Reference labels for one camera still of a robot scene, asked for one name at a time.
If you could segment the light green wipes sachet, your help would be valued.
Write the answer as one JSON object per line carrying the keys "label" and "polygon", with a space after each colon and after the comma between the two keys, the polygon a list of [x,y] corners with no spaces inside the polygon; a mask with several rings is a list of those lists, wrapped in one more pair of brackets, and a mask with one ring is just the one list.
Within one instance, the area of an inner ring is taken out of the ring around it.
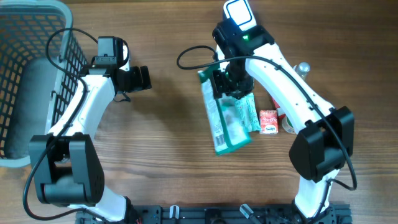
{"label": "light green wipes sachet", "polygon": [[254,94],[250,93],[240,100],[236,100],[234,104],[241,122],[248,132],[260,131],[261,125],[257,116]]}

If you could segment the red snack stick packet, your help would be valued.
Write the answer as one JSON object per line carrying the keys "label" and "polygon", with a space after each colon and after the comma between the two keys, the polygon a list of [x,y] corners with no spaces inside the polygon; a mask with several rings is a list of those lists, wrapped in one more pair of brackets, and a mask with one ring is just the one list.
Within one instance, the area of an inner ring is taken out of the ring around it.
{"label": "red snack stick packet", "polygon": [[285,117],[285,112],[283,109],[280,107],[280,105],[276,102],[274,98],[272,98],[272,102],[274,104],[274,108],[277,111],[277,116],[279,120],[282,120]]}

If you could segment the green 3M gloves package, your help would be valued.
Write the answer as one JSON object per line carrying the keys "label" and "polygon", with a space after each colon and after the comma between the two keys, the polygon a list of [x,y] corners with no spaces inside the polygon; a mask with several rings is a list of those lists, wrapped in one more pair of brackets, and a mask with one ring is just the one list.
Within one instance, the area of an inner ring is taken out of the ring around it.
{"label": "green 3M gloves package", "polygon": [[237,107],[236,99],[223,95],[214,97],[211,78],[213,72],[219,72],[218,65],[198,71],[201,92],[210,124],[215,154],[221,156],[234,152],[252,142],[248,129],[243,125]]}

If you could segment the small red patterned box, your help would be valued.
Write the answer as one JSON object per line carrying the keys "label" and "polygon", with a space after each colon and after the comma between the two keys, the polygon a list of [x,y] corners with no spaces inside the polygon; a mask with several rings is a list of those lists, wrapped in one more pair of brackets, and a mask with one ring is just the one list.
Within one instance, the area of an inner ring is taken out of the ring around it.
{"label": "small red patterned box", "polygon": [[259,120],[261,125],[261,134],[277,134],[279,125],[276,110],[260,110]]}

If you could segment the green lid white jar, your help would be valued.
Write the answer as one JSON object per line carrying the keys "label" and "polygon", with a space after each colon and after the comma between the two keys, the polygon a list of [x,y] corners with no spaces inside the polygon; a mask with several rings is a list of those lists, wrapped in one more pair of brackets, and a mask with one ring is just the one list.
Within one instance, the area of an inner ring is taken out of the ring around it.
{"label": "green lid white jar", "polygon": [[290,120],[289,120],[289,118],[287,116],[284,116],[284,118],[282,119],[281,124],[282,124],[283,129],[287,133],[295,134],[294,127],[292,126],[292,124],[291,124],[291,122],[290,122]]}

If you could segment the yellow liquid bottle silver cap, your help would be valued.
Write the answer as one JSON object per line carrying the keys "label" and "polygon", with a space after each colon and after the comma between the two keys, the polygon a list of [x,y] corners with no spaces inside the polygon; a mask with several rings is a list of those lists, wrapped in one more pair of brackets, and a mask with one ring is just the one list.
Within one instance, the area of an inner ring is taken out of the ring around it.
{"label": "yellow liquid bottle silver cap", "polygon": [[303,80],[306,80],[310,71],[310,65],[307,62],[301,62],[294,66],[294,70]]}

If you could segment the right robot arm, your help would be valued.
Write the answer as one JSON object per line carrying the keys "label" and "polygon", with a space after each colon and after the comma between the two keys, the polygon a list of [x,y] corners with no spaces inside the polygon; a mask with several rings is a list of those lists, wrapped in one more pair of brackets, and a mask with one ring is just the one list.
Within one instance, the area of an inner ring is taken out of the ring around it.
{"label": "right robot arm", "polygon": [[274,38],[263,28],[241,30],[231,21],[220,22],[212,36],[220,48],[222,72],[212,77],[215,97],[242,98],[258,81],[283,109],[296,132],[289,157],[300,175],[292,205],[296,223],[350,223],[349,206],[328,201],[331,186],[358,186],[350,157],[354,116],[336,109],[315,93],[286,61]]}

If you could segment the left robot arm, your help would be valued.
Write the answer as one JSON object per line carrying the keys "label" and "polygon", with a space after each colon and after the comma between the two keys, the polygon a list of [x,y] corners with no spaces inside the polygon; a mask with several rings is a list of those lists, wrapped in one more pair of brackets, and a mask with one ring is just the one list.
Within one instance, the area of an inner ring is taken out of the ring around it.
{"label": "left robot arm", "polygon": [[40,221],[63,216],[33,214],[27,196],[34,185],[39,202],[67,207],[64,215],[83,213],[103,223],[139,223],[140,215],[130,199],[106,186],[93,139],[116,94],[151,88],[148,68],[85,65],[77,78],[78,89],[62,117],[47,134],[30,140],[32,170],[22,196],[25,212]]}

